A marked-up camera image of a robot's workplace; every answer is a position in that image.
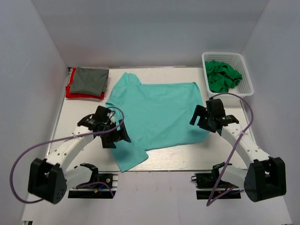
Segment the teal t shirt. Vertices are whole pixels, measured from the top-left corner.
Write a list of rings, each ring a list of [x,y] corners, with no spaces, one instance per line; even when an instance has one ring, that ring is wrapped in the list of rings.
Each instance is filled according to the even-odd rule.
[[[115,120],[124,119],[131,140],[111,150],[119,169],[142,163],[149,150],[202,142],[209,132],[189,124],[202,104],[195,82],[142,84],[135,74],[124,73],[106,102],[116,111]]]

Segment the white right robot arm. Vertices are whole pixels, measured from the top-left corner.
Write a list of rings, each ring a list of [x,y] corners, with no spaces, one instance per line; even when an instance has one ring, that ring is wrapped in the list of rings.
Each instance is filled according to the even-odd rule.
[[[211,203],[217,188],[224,188],[224,196],[235,188],[245,191],[248,198],[258,202],[286,194],[285,163],[280,157],[271,157],[264,152],[242,129],[233,115],[226,115],[221,99],[209,99],[206,106],[197,105],[191,125],[218,133],[233,147],[246,165],[240,169],[229,160],[213,166],[211,172],[196,173],[191,180],[198,189],[212,190]]]

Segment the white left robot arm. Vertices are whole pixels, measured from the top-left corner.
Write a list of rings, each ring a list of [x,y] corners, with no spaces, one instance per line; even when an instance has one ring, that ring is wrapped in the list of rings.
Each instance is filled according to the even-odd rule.
[[[99,180],[98,168],[80,163],[69,168],[84,148],[101,138],[104,149],[116,148],[119,141],[130,142],[124,124],[123,111],[115,106],[98,106],[96,112],[83,117],[71,136],[61,138],[62,144],[45,158],[36,158],[30,165],[28,192],[50,203],[57,204],[73,188],[109,186]]]

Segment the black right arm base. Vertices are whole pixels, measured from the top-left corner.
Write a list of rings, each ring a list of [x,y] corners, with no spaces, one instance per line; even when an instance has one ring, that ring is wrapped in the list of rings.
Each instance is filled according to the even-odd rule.
[[[204,171],[195,173],[191,176],[191,181],[195,183],[196,186],[196,198],[197,200],[208,200],[210,193],[219,177],[219,169],[223,168],[225,162],[214,165],[211,171]],[[216,191],[213,194],[213,199],[228,189],[232,188],[233,184],[220,181]]]

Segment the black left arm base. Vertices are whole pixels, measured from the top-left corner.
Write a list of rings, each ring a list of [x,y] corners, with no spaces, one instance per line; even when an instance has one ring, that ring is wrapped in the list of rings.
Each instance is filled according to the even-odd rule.
[[[68,192],[69,199],[113,199],[117,191],[118,174],[99,172],[92,164],[82,163],[80,166],[91,170],[89,181],[78,184]]]

